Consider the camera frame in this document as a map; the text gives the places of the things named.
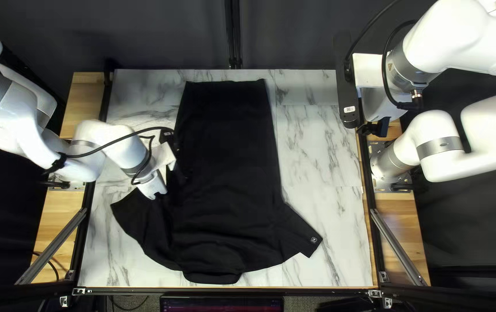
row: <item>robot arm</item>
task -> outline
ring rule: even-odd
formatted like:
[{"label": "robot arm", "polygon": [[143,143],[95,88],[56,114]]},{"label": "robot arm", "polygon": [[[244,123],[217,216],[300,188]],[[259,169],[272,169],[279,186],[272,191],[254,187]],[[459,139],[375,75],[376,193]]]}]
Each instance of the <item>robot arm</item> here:
[{"label": "robot arm", "polygon": [[136,135],[123,139],[100,153],[73,158],[90,152],[133,131],[124,125],[109,125],[87,120],[77,126],[69,145],[53,132],[44,129],[53,113],[55,100],[36,84],[0,66],[0,149],[22,155],[44,169],[52,169],[63,181],[95,181],[106,157],[127,175],[135,176],[138,188],[150,199],[155,193],[166,193],[158,169],[174,165],[167,143],[149,153]]},{"label": "robot arm", "polygon": [[409,63],[425,73],[457,68],[496,75],[496,7],[487,1],[439,0],[401,45]]},{"label": "robot arm", "polygon": [[[404,115],[406,110],[386,97],[382,56],[354,53],[352,58],[365,119],[393,121]],[[438,0],[385,62],[389,90],[398,102],[411,102],[411,93],[420,94],[447,68],[496,75],[496,1]]]},{"label": "robot arm", "polygon": [[467,106],[461,121],[471,152],[464,152],[452,117],[442,110],[416,116],[408,129],[371,158],[376,178],[394,183],[421,165],[431,182],[450,181],[496,170],[496,96]]}]

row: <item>white marble surface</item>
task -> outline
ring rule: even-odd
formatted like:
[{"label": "white marble surface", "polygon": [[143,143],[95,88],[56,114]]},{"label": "white marble surface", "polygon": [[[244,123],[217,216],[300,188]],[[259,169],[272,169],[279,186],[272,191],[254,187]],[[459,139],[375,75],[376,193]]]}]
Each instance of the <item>white marble surface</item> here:
[{"label": "white marble surface", "polygon": [[368,287],[372,285],[354,131],[336,106],[333,70],[118,70],[108,122],[174,127],[185,81],[266,80],[285,201],[323,237],[311,258],[244,273],[233,285],[189,282],[148,258],[110,204],[133,187],[110,161],[96,182],[78,285],[84,287]]},{"label": "white marble surface", "polygon": [[334,70],[275,70],[277,105],[338,105]]}]

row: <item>black curtain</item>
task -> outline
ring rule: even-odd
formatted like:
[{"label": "black curtain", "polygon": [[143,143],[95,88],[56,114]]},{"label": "black curtain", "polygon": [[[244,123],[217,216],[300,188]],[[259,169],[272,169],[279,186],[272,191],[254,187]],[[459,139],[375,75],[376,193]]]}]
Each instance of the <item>black curtain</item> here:
[{"label": "black curtain", "polygon": [[29,267],[46,188],[42,169],[0,150],[0,286],[13,285]]}]

